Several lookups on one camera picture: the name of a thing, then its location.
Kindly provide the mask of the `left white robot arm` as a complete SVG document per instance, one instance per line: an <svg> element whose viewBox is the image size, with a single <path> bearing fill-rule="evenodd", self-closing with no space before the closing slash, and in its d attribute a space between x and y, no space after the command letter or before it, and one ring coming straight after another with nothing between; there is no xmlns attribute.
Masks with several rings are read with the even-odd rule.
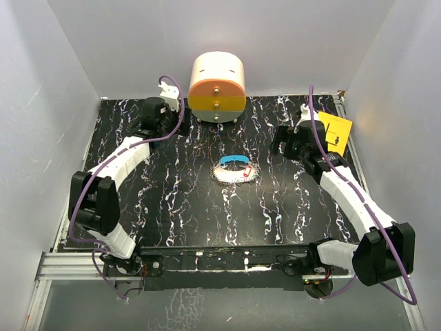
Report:
<svg viewBox="0 0 441 331"><path fill-rule="evenodd" d="M183 98L168 101L163 97L144 100L141 115L129 134L103 162L72 175L68 205L69 238L78 227L92 235L104 262L120 272L134 275L141 270L142 258L136 242L120 223L119 187L137 166L150 157L152 150L173 135L189 132Z"/></svg>

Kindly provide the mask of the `red tag key bunch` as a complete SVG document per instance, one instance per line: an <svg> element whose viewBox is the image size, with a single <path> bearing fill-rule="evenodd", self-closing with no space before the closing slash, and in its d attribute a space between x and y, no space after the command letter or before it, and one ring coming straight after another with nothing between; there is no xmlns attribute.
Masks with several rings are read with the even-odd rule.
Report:
<svg viewBox="0 0 441 331"><path fill-rule="evenodd" d="M244 169L243 176L247 178L251 174L251 171L252 171L252 167L250 165L247 165Z"/></svg>

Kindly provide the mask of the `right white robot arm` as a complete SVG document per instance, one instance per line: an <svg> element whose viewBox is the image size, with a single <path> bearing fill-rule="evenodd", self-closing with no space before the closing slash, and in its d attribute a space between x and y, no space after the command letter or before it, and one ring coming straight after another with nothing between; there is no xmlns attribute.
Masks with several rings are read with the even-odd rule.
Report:
<svg viewBox="0 0 441 331"><path fill-rule="evenodd" d="M341 207L359 243L322 239L310 244L308 268L317 274L331 265L355 272L367 286L411 274L416 234L409 223L397 223L381 210L354 178L346 160L331 152L321 121L300 121L296 127L278 126L271 153L302 163L305 172Z"/></svg>

